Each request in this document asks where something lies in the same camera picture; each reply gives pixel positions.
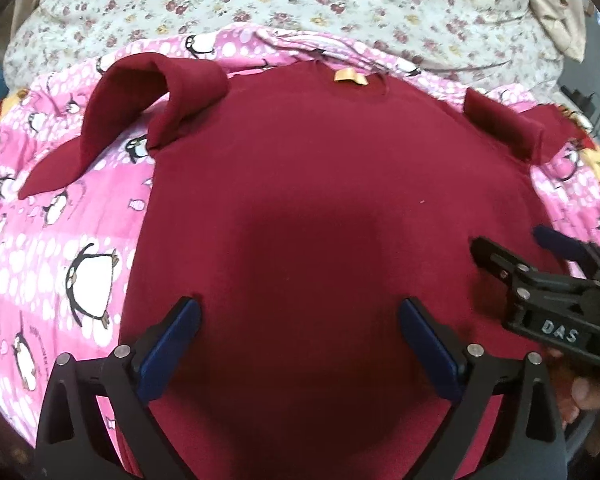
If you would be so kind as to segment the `person's right hand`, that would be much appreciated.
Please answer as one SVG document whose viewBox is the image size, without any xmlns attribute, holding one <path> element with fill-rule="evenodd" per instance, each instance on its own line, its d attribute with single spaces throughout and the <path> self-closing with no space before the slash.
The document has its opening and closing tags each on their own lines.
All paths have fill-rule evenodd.
<svg viewBox="0 0 600 480">
<path fill-rule="evenodd" d="M 559 350 L 548 350 L 546 357 L 562 428 L 575 422 L 582 411 L 600 410 L 600 378 L 577 373 Z"/>
</svg>

